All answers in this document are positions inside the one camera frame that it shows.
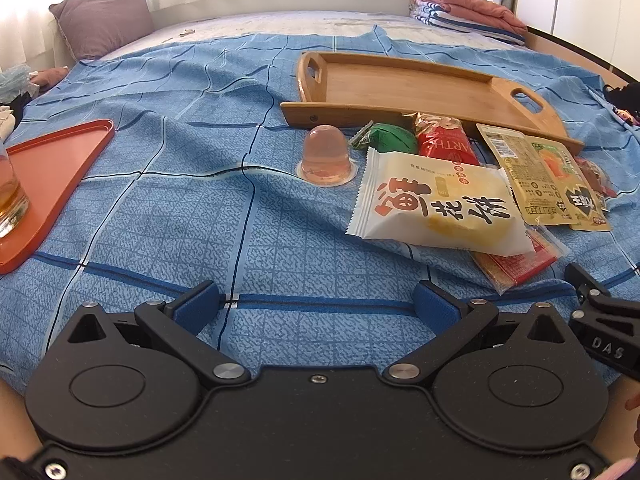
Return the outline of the yellow orange snack packet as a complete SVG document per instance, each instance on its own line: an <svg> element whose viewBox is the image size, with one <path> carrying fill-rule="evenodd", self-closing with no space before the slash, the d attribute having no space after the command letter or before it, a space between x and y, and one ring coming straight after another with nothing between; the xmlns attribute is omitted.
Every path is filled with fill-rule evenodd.
<svg viewBox="0 0 640 480"><path fill-rule="evenodd" d="M608 232L611 227L596 193L568 148L560 142L538 136L528 136L527 139L552 174L567 212L573 218L570 227L576 231Z"/></svg>

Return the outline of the white flower cake packet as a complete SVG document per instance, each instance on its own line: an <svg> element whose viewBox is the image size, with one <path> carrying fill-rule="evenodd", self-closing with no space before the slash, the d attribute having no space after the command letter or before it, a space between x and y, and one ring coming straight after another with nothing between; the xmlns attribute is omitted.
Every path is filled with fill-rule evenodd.
<svg viewBox="0 0 640 480"><path fill-rule="evenodd" d="M504 170L374 148L346 233L500 257L534 250Z"/></svg>

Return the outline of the wooden serving tray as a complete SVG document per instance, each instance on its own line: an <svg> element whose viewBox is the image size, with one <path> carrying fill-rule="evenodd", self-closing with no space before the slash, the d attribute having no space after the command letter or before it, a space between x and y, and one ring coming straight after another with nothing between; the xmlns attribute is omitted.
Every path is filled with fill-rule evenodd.
<svg viewBox="0 0 640 480"><path fill-rule="evenodd" d="M295 128L355 128L368 122L407 127L411 114L427 113L555 140L575 155L584 148L533 90L474 70L382 55L308 51L298 60L296 79L299 100L281 104L286 122Z"/></svg>

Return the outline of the blue checked bed sheet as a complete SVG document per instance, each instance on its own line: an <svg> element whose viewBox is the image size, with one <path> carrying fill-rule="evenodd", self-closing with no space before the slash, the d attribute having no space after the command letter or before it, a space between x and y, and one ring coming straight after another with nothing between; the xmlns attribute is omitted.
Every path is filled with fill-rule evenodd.
<svg viewBox="0 0 640 480"><path fill-rule="evenodd" d="M257 370L396 361L431 338L411 305L422 280L462 299L494 296L464 252L348 236L356 183L297 179L304 135L280 105L296 99L307 50L459 66L539 93L615 188L608 232L554 235L613 295L638 298L639 137L594 98L600 80L582 68L526 50L396 39L381 27L133 48L76 65L11 136L17 144L100 118L116 128L35 255L1 280L6 382L25 388L86 300L128 312L213 281L224 305L202 338Z"/></svg>

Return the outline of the pink jelly cup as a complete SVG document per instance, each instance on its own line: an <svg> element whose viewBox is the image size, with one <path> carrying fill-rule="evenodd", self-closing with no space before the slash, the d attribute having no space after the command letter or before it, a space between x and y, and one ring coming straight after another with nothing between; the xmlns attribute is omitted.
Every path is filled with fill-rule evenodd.
<svg viewBox="0 0 640 480"><path fill-rule="evenodd" d="M305 136L296 176L317 186L340 186L356 177L358 166L349 156L349 145L339 128L314 127Z"/></svg>

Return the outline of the black cap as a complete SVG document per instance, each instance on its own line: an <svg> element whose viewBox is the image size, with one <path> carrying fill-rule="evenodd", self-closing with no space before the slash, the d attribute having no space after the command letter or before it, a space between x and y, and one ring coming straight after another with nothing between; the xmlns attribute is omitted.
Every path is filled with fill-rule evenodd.
<svg viewBox="0 0 640 480"><path fill-rule="evenodd" d="M609 84L603 86L605 99L620 112L628 124L638 126L640 120L640 84L632 82L620 88Z"/></svg>

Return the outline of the mauve pillow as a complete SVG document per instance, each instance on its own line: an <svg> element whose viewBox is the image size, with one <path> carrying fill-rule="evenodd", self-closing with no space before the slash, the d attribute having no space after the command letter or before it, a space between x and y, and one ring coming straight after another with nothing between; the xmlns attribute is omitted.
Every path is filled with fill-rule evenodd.
<svg viewBox="0 0 640 480"><path fill-rule="evenodd" d="M154 32L146 0L63 0L49 11L76 61L102 58Z"/></svg>

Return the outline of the green candy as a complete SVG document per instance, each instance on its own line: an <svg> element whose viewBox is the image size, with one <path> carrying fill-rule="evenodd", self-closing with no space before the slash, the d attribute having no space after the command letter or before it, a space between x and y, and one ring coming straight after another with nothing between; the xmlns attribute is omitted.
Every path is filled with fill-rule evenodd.
<svg viewBox="0 0 640 480"><path fill-rule="evenodd" d="M380 153L399 152L416 154L418 139L409 130L385 122L368 122L349 141L354 149L374 148Z"/></svg>

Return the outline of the glass of tea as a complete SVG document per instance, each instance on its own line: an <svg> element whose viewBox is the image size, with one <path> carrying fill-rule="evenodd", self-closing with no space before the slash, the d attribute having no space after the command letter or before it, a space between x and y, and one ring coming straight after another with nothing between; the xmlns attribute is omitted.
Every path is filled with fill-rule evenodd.
<svg viewBox="0 0 640 480"><path fill-rule="evenodd" d="M29 206L28 197L16 175L9 154L1 144L0 237L6 237L21 222Z"/></svg>

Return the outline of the gold sauce packet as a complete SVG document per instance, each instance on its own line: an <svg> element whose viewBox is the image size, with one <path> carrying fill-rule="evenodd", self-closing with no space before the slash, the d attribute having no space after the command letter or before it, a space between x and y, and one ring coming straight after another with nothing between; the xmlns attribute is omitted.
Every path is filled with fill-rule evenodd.
<svg viewBox="0 0 640 480"><path fill-rule="evenodd" d="M561 196L559 185L525 134L484 124L477 124L476 128L508 176L527 224L576 226L578 220Z"/></svg>

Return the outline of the orange triangular plastic tray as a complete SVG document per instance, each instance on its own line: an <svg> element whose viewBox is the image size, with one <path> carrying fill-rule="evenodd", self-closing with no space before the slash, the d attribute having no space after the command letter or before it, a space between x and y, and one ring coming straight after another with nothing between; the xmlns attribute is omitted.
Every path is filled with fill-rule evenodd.
<svg viewBox="0 0 640 480"><path fill-rule="evenodd" d="M39 248L114 133L114 122L97 119L8 148L29 206L17 227L1 240L3 274L16 270Z"/></svg>

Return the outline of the red label cracker pack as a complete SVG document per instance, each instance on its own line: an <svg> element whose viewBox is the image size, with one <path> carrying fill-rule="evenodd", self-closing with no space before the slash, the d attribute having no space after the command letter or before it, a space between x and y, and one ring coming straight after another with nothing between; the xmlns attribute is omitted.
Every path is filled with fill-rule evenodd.
<svg viewBox="0 0 640 480"><path fill-rule="evenodd" d="M545 226L528 226L526 234L532 242L533 252L509 257L471 252L474 263L499 295L524 284L570 254L570 248Z"/></svg>

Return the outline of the folded pink blanket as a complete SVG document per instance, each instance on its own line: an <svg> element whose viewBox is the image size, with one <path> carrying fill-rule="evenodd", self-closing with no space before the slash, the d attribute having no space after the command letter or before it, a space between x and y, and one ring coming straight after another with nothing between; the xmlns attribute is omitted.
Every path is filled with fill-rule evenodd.
<svg viewBox="0 0 640 480"><path fill-rule="evenodd" d="M523 36L527 26L506 6L494 0L412 0L415 6L429 6L445 18L457 18L480 26Z"/></svg>

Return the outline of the white mattress pad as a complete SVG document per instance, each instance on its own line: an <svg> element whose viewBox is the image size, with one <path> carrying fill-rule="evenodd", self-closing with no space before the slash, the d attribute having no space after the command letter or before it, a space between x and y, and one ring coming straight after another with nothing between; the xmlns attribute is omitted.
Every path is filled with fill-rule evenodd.
<svg viewBox="0 0 640 480"><path fill-rule="evenodd" d="M385 30L393 40L410 40L419 44L446 44L477 49L507 49L502 41L484 37L477 32L455 32L425 25L408 16L333 11L296 11L253 13L210 20L170 25L130 42L107 55L112 60L122 55L154 48L162 44L181 44L216 38L264 35L344 36L356 37Z"/></svg>

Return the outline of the red Marth snack bag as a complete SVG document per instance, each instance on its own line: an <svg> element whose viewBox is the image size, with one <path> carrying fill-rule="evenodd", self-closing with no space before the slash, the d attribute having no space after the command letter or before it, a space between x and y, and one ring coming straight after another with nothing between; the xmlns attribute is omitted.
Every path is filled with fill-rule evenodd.
<svg viewBox="0 0 640 480"><path fill-rule="evenodd" d="M458 118L414 113L412 126L421 156L480 166Z"/></svg>

